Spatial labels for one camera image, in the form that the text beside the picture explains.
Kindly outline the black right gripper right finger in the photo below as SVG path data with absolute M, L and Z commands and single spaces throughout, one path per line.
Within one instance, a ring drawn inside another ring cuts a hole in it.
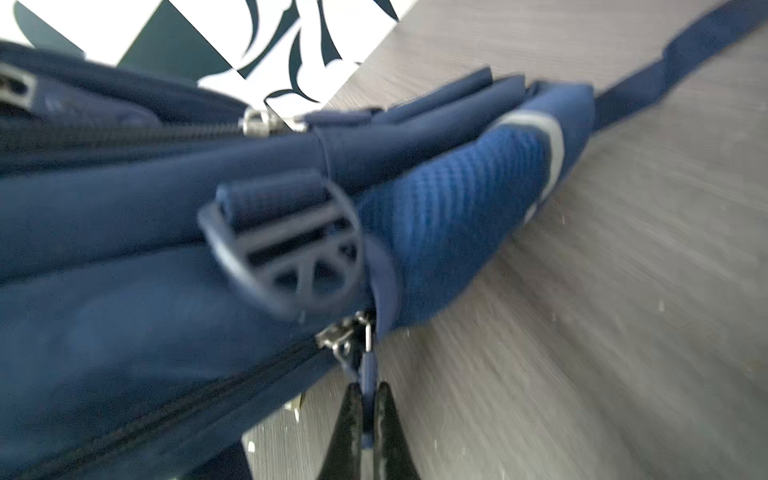
M 419 480 L 390 385 L 379 384 L 374 402 L 373 478 Z

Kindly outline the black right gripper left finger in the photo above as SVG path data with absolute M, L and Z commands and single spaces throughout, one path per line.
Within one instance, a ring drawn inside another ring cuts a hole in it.
M 327 453 L 317 480 L 359 480 L 364 427 L 361 388 L 350 383 L 345 391 Z

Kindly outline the navy blue student backpack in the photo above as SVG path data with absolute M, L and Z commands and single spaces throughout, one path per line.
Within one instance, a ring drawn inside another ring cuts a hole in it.
M 485 68 L 290 120 L 3 43 L 2 477 L 248 479 L 242 435 L 334 366 L 362 468 L 377 343 L 456 298 L 593 134 L 766 19 L 725 2 L 601 92 Z

